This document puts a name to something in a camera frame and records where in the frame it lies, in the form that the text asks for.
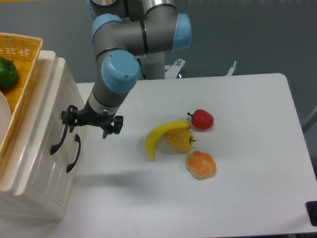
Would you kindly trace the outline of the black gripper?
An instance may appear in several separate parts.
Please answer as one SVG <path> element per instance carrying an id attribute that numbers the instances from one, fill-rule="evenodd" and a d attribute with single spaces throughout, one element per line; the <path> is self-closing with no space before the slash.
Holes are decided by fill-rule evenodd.
<path id="1" fill-rule="evenodd" d="M 123 127 L 123 116 L 114 116 L 109 111 L 102 110 L 101 114 L 92 109 L 90 104 L 86 104 L 82 110 L 74 105 L 69 105 L 61 113 L 62 124 L 69 128 L 72 133 L 77 126 L 91 125 L 100 127 L 103 130 L 103 139 L 110 134 L 119 134 Z"/>

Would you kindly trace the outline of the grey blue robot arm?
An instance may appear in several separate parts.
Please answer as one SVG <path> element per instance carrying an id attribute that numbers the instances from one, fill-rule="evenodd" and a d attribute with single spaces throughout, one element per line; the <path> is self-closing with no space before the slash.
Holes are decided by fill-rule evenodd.
<path id="1" fill-rule="evenodd" d="M 103 137 L 119 134 L 117 111 L 141 75 L 138 56 L 190 46 L 192 26 L 172 0 L 90 0 L 92 43 L 98 78 L 83 109 L 62 112 L 64 132 L 95 126 Z"/>

